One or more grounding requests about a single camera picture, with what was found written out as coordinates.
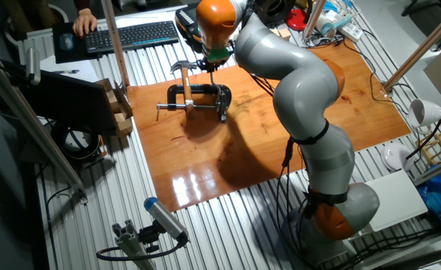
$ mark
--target wooden hammer handle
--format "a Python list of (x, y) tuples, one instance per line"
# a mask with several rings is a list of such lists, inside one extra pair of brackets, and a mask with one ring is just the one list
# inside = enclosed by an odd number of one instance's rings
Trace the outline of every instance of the wooden hammer handle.
[(184, 85), (184, 102), (187, 113), (194, 109), (194, 101), (192, 99), (191, 83), (189, 82), (189, 73), (187, 68), (182, 68), (182, 84)]

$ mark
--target robotic arm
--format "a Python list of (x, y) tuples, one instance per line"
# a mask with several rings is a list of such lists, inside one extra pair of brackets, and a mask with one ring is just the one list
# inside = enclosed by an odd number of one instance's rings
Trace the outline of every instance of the robotic arm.
[(295, 46), (265, 27), (245, 0), (202, 0), (196, 17), (208, 62), (224, 59), (229, 36), (247, 21), (235, 41), (235, 60), (249, 74), (280, 80), (274, 109), (293, 141), (301, 147), (310, 179), (302, 242), (329, 244), (363, 229), (379, 208), (368, 185), (349, 184), (354, 168), (352, 143), (345, 132), (324, 118), (341, 95), (344, 73), (336, 64)]

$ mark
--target person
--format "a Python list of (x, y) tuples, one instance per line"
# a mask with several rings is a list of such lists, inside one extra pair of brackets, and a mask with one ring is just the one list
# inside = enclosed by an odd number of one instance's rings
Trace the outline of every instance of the person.
[(79, 37), (84, 38), (89, 32), (93, 32), (98, 27), (98, 20), (92, 15), (89, 0), (74, 0), (79, 16), (73, 22), (73, 32)]

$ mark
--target small wooden rack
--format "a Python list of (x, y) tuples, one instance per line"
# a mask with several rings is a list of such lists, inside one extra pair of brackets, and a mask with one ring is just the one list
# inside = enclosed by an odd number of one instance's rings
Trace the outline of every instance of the small wooden rack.
[[(428, 136), (425, 136), (423, 139), (417, 142), (417, 145), (420, 145)], [(431, 154), (429, 149), (433, 148), (434, 146), (439, 146), (441, 148), (441, 133), (435, 134), (433, 136), (435, 138), (434, 141), (428, 142), (422, 149), (421, 153), (424, 156), (424, 158), (427, 159), (427, 162), (429, 165), (435, 165), (435, 164), (441, 164), (441, 150), (436, 152), (435, 154)]]

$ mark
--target person's hand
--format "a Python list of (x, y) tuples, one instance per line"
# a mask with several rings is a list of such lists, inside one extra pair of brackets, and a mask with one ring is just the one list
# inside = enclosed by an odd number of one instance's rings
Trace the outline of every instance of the person's hand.
[(73, 22), (72, 29), (79, 38), (84, 38), (84, 34), (87, 35), (89, 30), (90, 32), (93, 32), (97, 26), (98, 20), (95, 19), (94, 15), (92, 15), (91, 10), (84, 8), (83, 10), (79, 11), (79, 16)]

